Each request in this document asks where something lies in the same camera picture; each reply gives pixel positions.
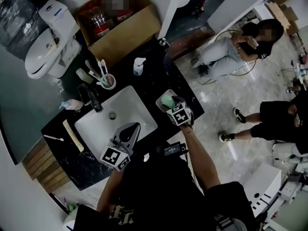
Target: tiled floor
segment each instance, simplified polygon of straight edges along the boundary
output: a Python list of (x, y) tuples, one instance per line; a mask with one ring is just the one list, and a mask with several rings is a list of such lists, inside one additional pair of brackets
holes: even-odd
[[(286, 83), (294, 77), (281, 76), (281, 69), (289, 68), (291, 60), (297, 62), (297, 54), (285, 35), (273, 48), (270, 57), (257, 61), (254, 70), (246, 76), (230, 76), (221, 82), (210, 85), (200, 85), (191, 71), (190, 53), (175, 63), (190, 84), (196, 97), (199, 99), (205, 114), (198, 118), (194, 131), (198, 139), (212, 157), (223, 183), (239, 181), (245, 183), (261, 163), (281, 164), (273, 161), (271, 147), (273, 142), (263, 139), (250, 141), (231, 141), (223, 144), (218, 140), (218, 133), (239, 132), (252, 127), (252, 124), (239, 124), (233, 116), (233, 107), (239, 108), (244, 115), (259, 111), (262, 101), (290, 100), (293, 97), (286, 94)], [(182, 133), (169, 140), (185, 142)], [(70, 203), (85, 203), (97, 205), (107, 179), (79, 191), (72, 182), (69, 182), (55, 193), (62, 200), (65, 196)]]

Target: man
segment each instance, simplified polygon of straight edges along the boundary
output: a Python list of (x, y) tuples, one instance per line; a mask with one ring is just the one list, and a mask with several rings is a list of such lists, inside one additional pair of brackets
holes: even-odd
[(234, 108), (233, 113), (240, 123), (259, 123), (251, 129), (239, 133), (220, 134), (221, 142), (263, 138), (268, 141), (280, 140), (295, 143), (301, 154), (308, 153), (306, 135), (308, 92), (299, 93), (291, 102), (262, 102), (260, 113), (244, 116)]
[(164, 227), (216, 230), (214, 215), (236, 218), (247, 230), (256, 221), (242, 185), (221, 184), (213, 161), (187, 125), (180, 126), (193, 170), (178, 158), (150, 159), (124, 172), (114, 171), (99, 199), (97, 211), (80, 206), (74, 230), (153, 229)]

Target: toilet lid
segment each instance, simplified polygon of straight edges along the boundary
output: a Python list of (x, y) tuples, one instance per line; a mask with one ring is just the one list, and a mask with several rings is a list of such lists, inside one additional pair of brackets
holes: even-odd
[(30, 47), (25, 66), (29, 73), (37, 72), (51, 57), (57, 49), (57, 44), (54, 42), (51, 29), (46, 29)]

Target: gray pants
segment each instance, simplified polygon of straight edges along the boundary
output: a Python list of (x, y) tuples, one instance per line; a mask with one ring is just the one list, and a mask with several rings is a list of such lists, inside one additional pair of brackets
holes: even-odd
[(222, 38), (210, 44), (199, 56), (199, 61), (193, 66), (208, 65), (207, 75), (217, 80), (241, 68), (245, 61), (241, 58), (230, 38)]

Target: sitting woman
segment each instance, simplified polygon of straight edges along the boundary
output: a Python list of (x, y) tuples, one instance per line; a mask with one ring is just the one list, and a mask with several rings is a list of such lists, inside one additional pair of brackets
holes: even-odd
[(217, 80), (241, 68), (245, 62), (269, 56), (283, 32), (283, 26), (276, 19), (264, 20), (257, 25), (250, 22), (232, 38), (222, 38), (209, 45), (193, 68), (199, 67), (199, 72), (205, 73), (208, 80)]

